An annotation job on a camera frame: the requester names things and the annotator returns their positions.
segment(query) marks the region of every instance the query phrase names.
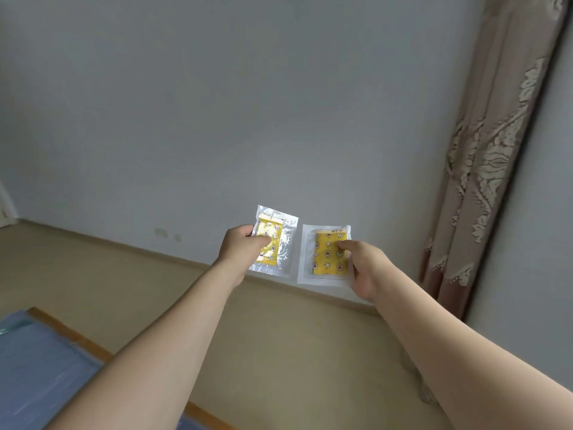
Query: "person's left hand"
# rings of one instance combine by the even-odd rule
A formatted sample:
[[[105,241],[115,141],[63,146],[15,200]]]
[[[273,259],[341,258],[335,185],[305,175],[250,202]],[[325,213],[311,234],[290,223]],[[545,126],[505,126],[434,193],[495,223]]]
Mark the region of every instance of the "person's left hand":
[[[229,229],[221,244],[219,258],[215,261],[237,270],[239,276],[236,285],[241,283],[245,272],[257,260],[261,249],[271,242],[268,236],[251,236],[253,228],[254,225],[242,225]]]

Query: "yellow patterned card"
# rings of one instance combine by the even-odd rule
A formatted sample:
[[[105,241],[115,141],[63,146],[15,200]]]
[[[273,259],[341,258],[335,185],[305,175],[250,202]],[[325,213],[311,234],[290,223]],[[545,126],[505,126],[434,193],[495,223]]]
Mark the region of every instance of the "yellow patterned card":
[[[283,220],[261,214],[258,217],[258,226],[256,235],[266,235],[271,238],[268,246],[261,249],[261,254],[257,258],[257,262],[262,264],[277,265],[277,255],[279,243],[281,241],[281,233],[283,232]]]
[[[348,274],[347,253],[336,245],[347,236],[347,231],[316,231],[313,274]]]

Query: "person's left arm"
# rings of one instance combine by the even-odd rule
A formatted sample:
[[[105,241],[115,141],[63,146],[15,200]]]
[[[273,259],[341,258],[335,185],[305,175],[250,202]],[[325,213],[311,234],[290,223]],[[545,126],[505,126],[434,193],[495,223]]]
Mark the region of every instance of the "person's left arm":
[[[219,258],[152,325],[107,363],[47,430],[175,428],[227,298],[269,237],[230,229]]]

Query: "packet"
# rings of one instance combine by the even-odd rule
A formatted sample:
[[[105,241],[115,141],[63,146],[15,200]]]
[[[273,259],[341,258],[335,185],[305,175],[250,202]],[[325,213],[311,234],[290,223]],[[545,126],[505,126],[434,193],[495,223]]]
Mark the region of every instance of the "packet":
[[[305,285],[351,286],[354,266],[337,241],[351,239],[350,226],[303,225],[298,283]]]
[[[298,217],[259,205],[252,235],[269,236],[271,242],[261,249],[249,270],[288,277],[297,225]]]

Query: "curtain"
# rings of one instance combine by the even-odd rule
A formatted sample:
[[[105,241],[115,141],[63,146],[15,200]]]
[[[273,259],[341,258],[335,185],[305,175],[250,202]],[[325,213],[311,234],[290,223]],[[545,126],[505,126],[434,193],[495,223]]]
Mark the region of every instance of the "curtain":
[[[462,318],[569,0],[486,0],[421,286]]]

